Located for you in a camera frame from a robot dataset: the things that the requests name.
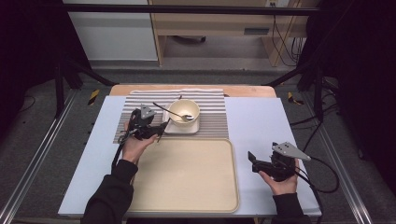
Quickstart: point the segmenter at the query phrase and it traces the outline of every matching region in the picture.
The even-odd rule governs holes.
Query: white cabinet
[[[64,0],[66,4],[146,5],[147,0]],[[158,61],[148,13],[69,12],[90,61]]]

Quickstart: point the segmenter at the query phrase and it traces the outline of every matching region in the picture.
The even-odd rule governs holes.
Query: beige bowl
[[[169,113],[169,118],[175,123],[176,126],[179,127],[192,126],[197,121],[200,114],[200,108],[198,104],[192,100],[186,99],[174,101],[168,109],[176,114],[179,114],[180,116],[190,115],[194,117],[194,119],[186,122],[183,121],[181,117]]]

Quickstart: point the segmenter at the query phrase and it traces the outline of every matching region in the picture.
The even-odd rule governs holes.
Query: beige tray
[[[138,166],[129,212],[231,213],[239,205],[227,139],[162,139]]]

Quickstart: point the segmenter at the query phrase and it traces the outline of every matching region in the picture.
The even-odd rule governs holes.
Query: spoon
[[[153,102],[153,104],[156,105],[156,106],[158,106],[159,108],[161,108],[161,109],[164,110],[164,111],[167,111],[167,112],[169,112],[169,113],[171,113],[171,114],[174,114],[174,115],[176,115],[176,116],[178,116],[178,117],[181,117],[181,119],[183,119],[184,122],[189,122],[189,121],[191,121],[191,120],[194,119],[194,117],[191,116],[191,115],[183,115],[183,116],[181,116],[181,115],[179,115],[179,114],[177,114],[177,113],[174,113],[174,112],[172,112],[172,111],[170,111],[170,110],[168,110],[168,109],[166,109],[166,108],[164,108],[164,107],[162,107],[162,106],[160,106],[160,105],[157,105],[157,104],[154,103],[154,102]]]

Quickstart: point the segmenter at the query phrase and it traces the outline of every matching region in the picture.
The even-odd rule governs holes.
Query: white and gray striped mat
[[[114,143],[118,143],[118,139],[122,135],[123,124],[129,120],[132,111],[136,108],[140,109],[141,105],[146,105],[157,112],[151,126],[160,125],[163,122],[163,111],[155,106],[167,107],[176,101],[180,95],[183,99],[193,100],[200,106],[200,124],[196,133],[189,134],[167,134],[163,138],[170,136],[177,137],[201,137],[201,138],[229,138],[227,115],[224,103],[223,89],[183,89],[171,91],[132,91],[125,100],[124,108],[120,116],[119,126],[114,137]]]

